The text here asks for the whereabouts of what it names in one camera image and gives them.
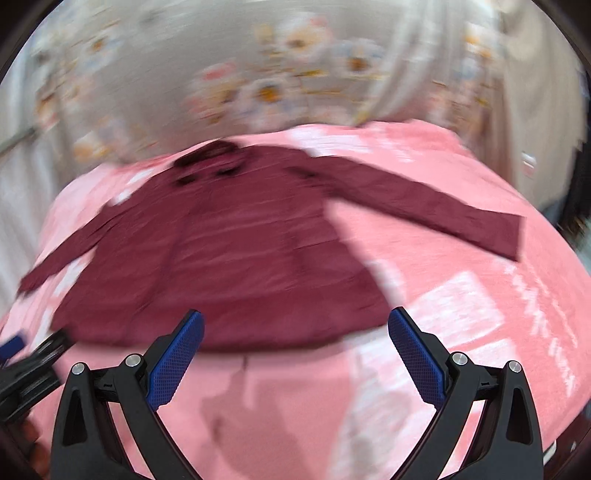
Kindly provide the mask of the person's left hand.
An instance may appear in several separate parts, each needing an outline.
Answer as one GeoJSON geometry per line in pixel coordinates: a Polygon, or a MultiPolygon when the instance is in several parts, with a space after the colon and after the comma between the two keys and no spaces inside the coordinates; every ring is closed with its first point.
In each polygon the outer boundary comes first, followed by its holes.
{"type": "Polygon", "coordinates": [[[16,445],[18,472],[23,479],[48,479],[50,453],[40,441],[35,424],[25,418],[9,426],[9,432],[16,445]]]}

